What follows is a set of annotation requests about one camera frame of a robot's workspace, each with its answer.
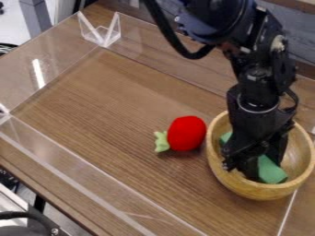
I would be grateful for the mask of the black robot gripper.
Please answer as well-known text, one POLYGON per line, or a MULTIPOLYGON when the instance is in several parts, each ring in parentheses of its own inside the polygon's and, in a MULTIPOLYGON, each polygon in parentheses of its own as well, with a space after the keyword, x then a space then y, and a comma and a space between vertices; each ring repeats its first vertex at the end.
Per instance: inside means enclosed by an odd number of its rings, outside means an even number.
POLYGON ((296 105, 280 109, 276 102, 269 109, 260 107, 255 110, 244 103, 239 86, 228 90, 227 99, 232 138, 220 147, 223 169, 236 170, 249 181, 260 182, 259 157, 267 152, 265 156, 276 166, 280 165, 288 145, 288 132, 293 127, 296 105), (267 147, 253 147, 267 140, 268 151, 267 147))

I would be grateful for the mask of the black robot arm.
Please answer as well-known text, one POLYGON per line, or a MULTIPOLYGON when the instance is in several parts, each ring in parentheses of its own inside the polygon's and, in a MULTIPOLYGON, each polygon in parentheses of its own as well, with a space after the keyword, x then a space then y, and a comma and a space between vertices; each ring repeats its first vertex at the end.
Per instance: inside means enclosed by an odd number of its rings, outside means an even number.
POLYGON ((189 52, 156 0, 144 0, 149 15, 173 50, 197 60, 217 48, 237 79, 227 92, 231 131, 220 137, 223 169, 239 171, 259 183, 284 183, 281 161, 293 128, 296 105, 280 106, 291 90, 296 68, 280 22, 255 0, 177 0, 175 15, 181 33, 203 44, 189 52))

